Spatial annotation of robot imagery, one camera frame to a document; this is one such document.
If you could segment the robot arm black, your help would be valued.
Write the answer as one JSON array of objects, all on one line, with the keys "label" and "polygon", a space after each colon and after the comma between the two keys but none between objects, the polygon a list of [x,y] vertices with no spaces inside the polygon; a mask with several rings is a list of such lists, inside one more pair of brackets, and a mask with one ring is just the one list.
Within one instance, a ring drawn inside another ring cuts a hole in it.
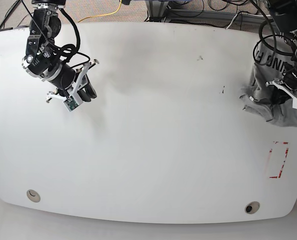
[{"label": "robot arm black", "polygon": [[274,104],[291,99],[292,108],[297,109],[297,0],[264,0],[263,4],[270,17],[263,16],[257,44],[272,50],[266,64],[273,63],[275,55],[292,61],[284,65],[282,76],[267,81],[265,86],[274,89]]},{"label": "robot arm black", "polygon": [[[97,97],[88,71],[99,62],[80,52],[81,36],[76,23],[64,9],[64,0],[33,0],[31,3],[34,11],[29,13],[31,22],[22,68],[30,76],[55,86],[54,91],[46,94],[47,103],[60,100],[72,112]],[[59,14],[72,25],[75,44],[55,44],[62,28]]]}]

